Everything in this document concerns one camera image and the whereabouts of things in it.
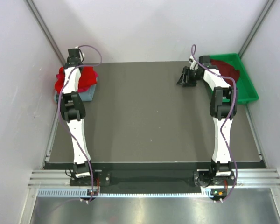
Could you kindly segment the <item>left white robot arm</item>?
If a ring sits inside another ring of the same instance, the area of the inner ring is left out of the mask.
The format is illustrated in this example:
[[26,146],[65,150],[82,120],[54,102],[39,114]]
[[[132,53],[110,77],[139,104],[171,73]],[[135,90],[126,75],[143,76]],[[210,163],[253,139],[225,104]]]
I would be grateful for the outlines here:
[[74,152],[72,178],[81,179],[86,185],[92,185],[97,177],[96,173],[91,170],[91,157],[87,150],[84,134],[86,110],[78,93],[84,55],[78,47],[69,49],[68,54],[63,67],[65,78],[57,100],[58,109],[69,129],[72,140]]

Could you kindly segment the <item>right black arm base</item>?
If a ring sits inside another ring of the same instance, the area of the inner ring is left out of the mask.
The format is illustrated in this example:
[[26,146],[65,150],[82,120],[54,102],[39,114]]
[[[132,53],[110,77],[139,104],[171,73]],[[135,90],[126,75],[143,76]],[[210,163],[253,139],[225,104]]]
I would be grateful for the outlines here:
[[232,171],[228,176],[213,176],[208,169],[198,169],[193,172],[194,183],[196,186],[206,188],[210,186],[223,187],[232,186],[235,182],[235,174]]

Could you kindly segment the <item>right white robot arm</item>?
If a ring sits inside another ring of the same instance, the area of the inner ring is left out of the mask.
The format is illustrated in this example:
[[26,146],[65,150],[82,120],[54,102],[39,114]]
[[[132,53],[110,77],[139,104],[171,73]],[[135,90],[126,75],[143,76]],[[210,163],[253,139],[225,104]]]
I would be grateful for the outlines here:
[[210,116],[215,127],[214,153],[208,172],[199,172],[196,182],[207,187],[218,185],[232,177],[230,133],[233,118],[237,109],[237,88],[226,82],[217,66],[212,65],[209,56],[201,56],[198,60],[193,55],[189,58],[190,66],[185,66],[177,85],[195,87],[197,81],[203,80],[212,90]]

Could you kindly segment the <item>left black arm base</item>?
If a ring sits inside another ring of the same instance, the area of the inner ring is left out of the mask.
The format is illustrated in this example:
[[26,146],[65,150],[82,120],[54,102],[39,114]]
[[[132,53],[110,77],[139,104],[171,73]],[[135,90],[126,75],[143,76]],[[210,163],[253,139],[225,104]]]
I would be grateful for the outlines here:
[[[84,178],[75,178],[74,174],[71,170],[70,171],[70,186],[91,186],[91,177],[84,177]],[[109,186],[111,180],[111,172],[107,171],[94,171],[94,179],[93,179],[93,185],[94,186]]]

